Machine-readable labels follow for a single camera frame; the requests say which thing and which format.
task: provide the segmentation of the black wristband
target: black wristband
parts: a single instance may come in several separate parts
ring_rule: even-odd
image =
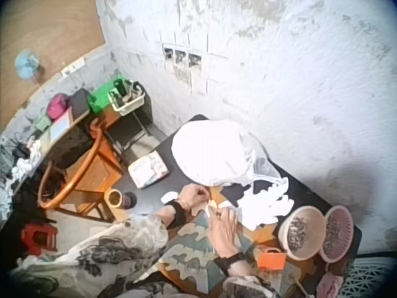
[[[230,266],[238,261],[245,260],[244,253],[237,253],[229,258],[220,258],[217,257],[214,259],[214,262],[218,267],[223,271],[223,274],[229,276],[228,270]]]
[[[185,209],[182,208],[182,206],[175,200],[171,200],[165,204],[165,206],[171,205],[175,209],[175,218],[171,222],[171,224],[168,226],[168,228],[175,228],[180,225],[186,224],[186,215],[185,215]]]

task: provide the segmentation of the wall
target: wall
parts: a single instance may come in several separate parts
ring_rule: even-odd
[[[35,131],[33,120],[45,113],[50,99],[56,93],[72,95],[80,88],[93,92],[120,73],[115,56],[107,45],[101,45],[82,57],[85,66],[66,78],[61,73],[54,74],[29,97],[25,105],[15,113],[2,131],[0,144],[5,147],[6,151],[1,152],[0,175],[6,173],[12,165],[11,150],[14,146],[10,140],[26,142],[29,139]]]
[[[397,247],[397,14],[391,1],[97,0],[120,71],[166,133],[195,114],[233,119],[363,230]],[[163,44],[202,55],[166,61]]]
[[[1,16],[1,127],[38,89],[14,70],[18,53],[27,48],[38,55],[51,78],[65,65],[102,45],[94,0],[9,0]]]

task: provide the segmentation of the orange chair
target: orange chair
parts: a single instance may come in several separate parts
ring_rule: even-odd
[[[104,192],[120,179],[123,169],[104,138],[98,119],[92,121],[90,133],[95,139],[94,145],[68,169],[59,169],[52,161],[48,162],[38,188],[38,204],[45,210],[54,209],[68,215],[111,222],[114,217],[105,203]],[[54,172],[60,173],[65,183],[60,192],[48,200],[44,194]],[[76,211],[65,208],[66,204],[73,204]],[[98,211],[99,217],[88,215],[93,209]]]

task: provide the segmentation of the patterned clothing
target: patterned clothing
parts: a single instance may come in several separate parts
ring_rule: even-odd
[[[195,297],[166,282],[134,283],[157,262],[167,241],[167,230],[157,216],[137,216],[110,226],[54,260],[29,256],[11,276],[41,296]],[[279,297],[255,276],[230,277],[223,289],[221,297]]]

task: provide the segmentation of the concrete wall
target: concrete wall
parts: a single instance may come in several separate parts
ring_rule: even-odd
[[[67,78],[56,73],[25,102],[1,132],[0,144],[6,148],[0,156],[1,173],[6,173],[10,166],[10,151],[13,146],[8,146],[11,144],[9,140],[27,141],[35,131],[33,120],[45,113],[48,103],[56,93],[72,95],[80,88],[93,91],[119,72],[111,46],[101,45],[83,57],[85,66]]]
[[[97,0],[120,71],[155,124],[229,118],[363,230],[361,252],[397,246],[397,10],[363,0]],[[202,56],[197,70],[163,45]]]

